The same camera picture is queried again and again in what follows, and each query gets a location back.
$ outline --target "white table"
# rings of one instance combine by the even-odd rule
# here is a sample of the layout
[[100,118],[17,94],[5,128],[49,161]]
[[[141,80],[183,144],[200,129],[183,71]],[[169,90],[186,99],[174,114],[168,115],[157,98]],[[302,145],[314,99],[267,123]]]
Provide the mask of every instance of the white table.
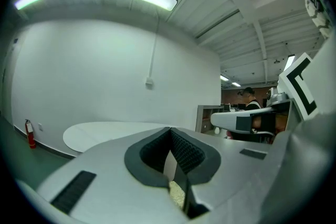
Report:
[[63,141],[72,150],[84,152],[108,140],[163,127],[176,126],[146,122],[88,122],[66,129]]

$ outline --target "desk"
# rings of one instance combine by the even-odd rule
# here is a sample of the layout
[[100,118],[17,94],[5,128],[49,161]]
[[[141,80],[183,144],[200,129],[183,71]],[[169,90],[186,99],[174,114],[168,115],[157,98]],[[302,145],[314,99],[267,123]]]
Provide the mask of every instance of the desk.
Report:
[[63,141],[72,150],[84,152],[108,140],[162,127],[176,126],[146,122],[88,122],[66,129]]

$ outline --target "wall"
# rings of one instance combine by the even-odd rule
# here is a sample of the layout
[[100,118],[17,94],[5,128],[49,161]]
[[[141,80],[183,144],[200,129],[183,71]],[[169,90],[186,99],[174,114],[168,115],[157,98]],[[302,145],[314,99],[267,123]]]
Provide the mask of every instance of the wall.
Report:
[[30,119],[39,142],[76,155],[62,139],[74,124],[135,121],[194,130],[197,106],[220,104],[219,58],[174,27],[159,24],[148,89],[156,19],[132,13],[127,25],[69,18],[69,11],[66,20],[47,19],[56,14],[29,25],[13,78],[14,125],[24,130]]
[[[271,87],[266,88],[253,88],[256,99],[262,105],[263,99],[266,98],[266,94]],[[222,104],[242,104],[243,98],[237,93],[242,89],[237,90],[222,90]]]

